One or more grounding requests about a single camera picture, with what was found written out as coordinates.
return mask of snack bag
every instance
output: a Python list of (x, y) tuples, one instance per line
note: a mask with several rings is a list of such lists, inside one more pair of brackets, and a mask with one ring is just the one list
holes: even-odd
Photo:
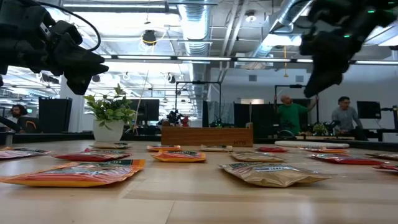
[(27, 149), (27, 148), (13, 148), (5, 147), (0, 150), (0, 160), (2, 159), (15, 159), (30, 156), (43, 156), (50, 153), (50, 151)]
[(1, 177), (0, 182), (37, 187), (93, 187), (124, 181), (142, 170), (145, 160), (111, 162), (70, 162), (47, 170), (14, 177)]
[(245, 151), (245, 152), (231, 152), (231, 156), (239, 161), (261, 161), (261, 162), (283, 162), (284, 159), (275, 157), (273, 154), (270, 153), (263, 153), (263, 152), (252, 152), (252, 151)]
[(344, 149), (327, 149), (327, 148), (319, 148), (319, 149), (309, 149), (309, 148), (300, 148), (310, 152), (320, 152), (320, 153), (347, 153)]
[(84, 152), (77, 152), (64, 155), (52, 155), (58, 159), (66, 159), (70, 161), (86, 161), (86, 162), (104, 162), (131, 156), (130, 153), (117, 150), (91, 150), (86, 149)]
[(258, 152), (287, 152), (287, 149), (282, 147), (259, 147), (256, 149)]
[(232, 146), (200, 146), (201, 151), (205, 152), (232, 152)]
[(393, 161), (398, 161), (398, 154), (396, 153), (370, 153), (367, 156), (373, 156), (380, 159), (389, 159)]
[(172, 151), (179, 151), (181, 150), (181, 146), (147, 146), (147, 150), (149, 151), (160, 151), (160, 150), (172, 150)]
[(128, 149), (131, 147), (131, 145), (125, 142), (95, 142), (93, 145), (90, 145), (90, 147), (94, 147), (97, 149)]
[(376, 169), (387, 169), (387, 170), (395, 170), (395, 171), (398, 171), (398, 166), (379, 165), (379, 166), (374, 166), (373, 168), (376, 168)]
[(204, 153), (192, 151), (160, 150), (156, 155), (152, 155), (152, 157), (163, 162), (198, 162), (206, 160)]
[(316, 154), (316, 155), (310, 155), (310, 157), (337, 164), (381, 165), (384, 163), (381, 161), (375, 161), (373, 159), (351, 157), (349, 155), (344, 155), (344, 154)]
[(288, 187), (295, 183), (309, 184), (331, 178), (312, 170), (266, 162), (240, 162), (220, 167), (250, 184), (263, 187)]

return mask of man in gray shirt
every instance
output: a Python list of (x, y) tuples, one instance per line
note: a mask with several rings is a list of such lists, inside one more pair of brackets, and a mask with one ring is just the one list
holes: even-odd
[(349, 97), (342, 96), (338, 99), (339, 107), (331, 114), (332, 121), (340, 123), (335, 127), (335, 134), (349, 134), (355, 136), (358, 140), (367, 140), (362, 132), (363, 126), (358, 118), (356, 110), (349, 106)]

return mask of ceiling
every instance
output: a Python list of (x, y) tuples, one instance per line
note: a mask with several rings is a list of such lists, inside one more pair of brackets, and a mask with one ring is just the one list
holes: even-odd
[[(58, 0), (48, 0), (52, 4), (58, 4)], [(163, 1), (129, 1), (129, 0), (64, 0), (63, 6), (75, 13), (83, 16), (90, 21), (101, 34), (101, 47), (96, 50), (96, 53), (101, 55), (186, 55), (187, 46), (189, 44), (196, 44), (187, 37), (190, 34), (197, 34), (204, 32), (203, 26), (184, 24), (183, 17), (178, 14), (178, 7), (181, 2), (200, 3), (207, 2), (207, 9), (210, 10), (208, 20), (208, 35), (207, 38), (201, 40), (208, 45), (207, 55), (204, 56), (220, 56), (223, 53), (223, 43), (228, 31), (227, 27), (229, 21), (235, 21), (231, 33), (237, 29), (237, 23), (240, 17), (240, 11), (244, 7), (244, 2), (241, 0), (237, 6), (237, 13), (234, 18), (231, 18), (234, 9), (234, 0), (207, 0), (207, 1), (189, 1), (177, 0), (169, 1), (168, 13), (162, 13), (165, 9)], [(266, 27), (267, 20), (270, 15), (276, 15), (280, 9), (282, 1), (248, 1), (246, 12), (254, 10), (256, 20), (248, 22), (245, 20), (247, 16), (242, 16), (243, 20), (238, 30), (235, 41), (230, 39), (229, 45), (232, 45), (231, 55), (244, 54), (250, 56), (251, 53), (257, 49), (264, 38), (270, 38), (267, 35)], [(83, 21), (60, 12), (58, 9), (47, 8), (52, 17), (56, 20), (66, 20), (74, 23), (84, 41), (82, 47), (91, 48), (97, 43), (97, 37), (93, 29), (85, 24)], [(305, 13), (296, 21), (300, 24), (305, 24)], [(397, 36), (395, 27), (388, 27), (388, 29), (377, 28), (371, 35), (372, 38), (363, 47), (362, 51), (355, 57), (358, 59), (385, 59), (391, 56), (391, 51), (388, 47), (378, 46), (383, 45), (387, 40), (390, 44), (395, 44), (392, 41)], [(142, 34), (145, 30), (154, 30), (157, 42), (153, 46), (148, 46), (142, 41)], [(277, 46), (271, 47), (268, 57), (295, 57), (300, 58), (298, 53), (298, 45), (300, 39), (297, 38), (304, 30), (294, 28), (289, 34), (276, 35), (274, 38), (277, 41)], [(284, 45), (284, 38), (292, 41)], [(162, 102), (161, 114), (165, 115), (174, 108), (174, 89), (175, 84), (167, 81), (169, 75), (173, 75), (177, 81), (192, 81), (196, 80), (195, 72), (197, 65), (190, 63), (132, 63), (123, 60), (108, 60), (106, 65), (109, 66), (109, 72), (100, 75), (99, 82), (91, 82), (89, 90), (86, 94), (107, 93), (112, 87), (118, 83), (124, 88), (130, 88), (127, 93), (130, 98), (137, 98), (139, 96), (144, 98), (159, 98)], [(216, 81), (216, 77), (220, 73), (220, 65), (204, 64), (211, 69), (206, 70), (203, 80)], [(289, 69), (301, 70), (301, 72), (310, 69), (310, 65), (289, 64)], [(244, 83), (245, 85), (260, 85), (267, 82), (286, 82), (283, 80), (284, 64), (275, 63), (272, 66), (267, 66), (266, 69), (273, 68), (272, 72), (268, 71), (270, 75), (258, 77), (257, 83), (250, 83), (247, 76), (240, 76), (242, 73), (263, 74), (263, 71), (242, 70), (235, 68), (233, 65), (228, 67), (226, 75), (228, 79), (226, 84), (238, 85)], [(41, 74), (34, 74), (29, 69), (10, 67), (8, 74), (3, 77), (6, 86), (15, 86), (2, 88), (2, 97), (0, 105), (10, 107), (14, 103), (30, 102), (36, 105), (39, 96), (44, 97), (58, 97), (60, 85), (56, 83), (49, 83), (43, 76), (51, 76), (60, 81), (59, 77), (54, 77), (51, 73), (43, 71)], [(295, 81), (295, 75), (291, 76), (290, 82)], [(201, 117), (201, 100), (206, 98), (206, 86), (194, 87), (188, 84), (184, 87), (182, 95), (179, 96), (177, 108), (182, 109), (182, 113), (190, 114), (191, 116)]]

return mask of green leaves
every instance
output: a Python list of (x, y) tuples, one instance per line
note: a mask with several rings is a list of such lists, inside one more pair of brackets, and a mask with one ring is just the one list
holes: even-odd
[(111, 128), (106, 123), (120, 120), (132, 127), (136, 112), (130, 109), (131, 101), (127, 100), (126, 92), (121, 89), (119, 84), (114, 90), (116, 92), (114, 96), (108, 93), (98, 100), (93, 95), (85, 96), (87, 105), (94, 112), (97, 120), (100, 121), (100, 127), (105, 126), (110, 130)]

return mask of computer monitor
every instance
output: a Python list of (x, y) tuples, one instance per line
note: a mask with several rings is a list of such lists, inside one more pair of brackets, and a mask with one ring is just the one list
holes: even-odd
[[(130, 109), (137, 110), (139, 100), (131, 100)], [(160, 100), (141, 100), (138, 109), (139, 121), (158, 121), (159, 120)]]
[(357, 101), (356, 107), (361, 119), (381, 119), (380, 102)]

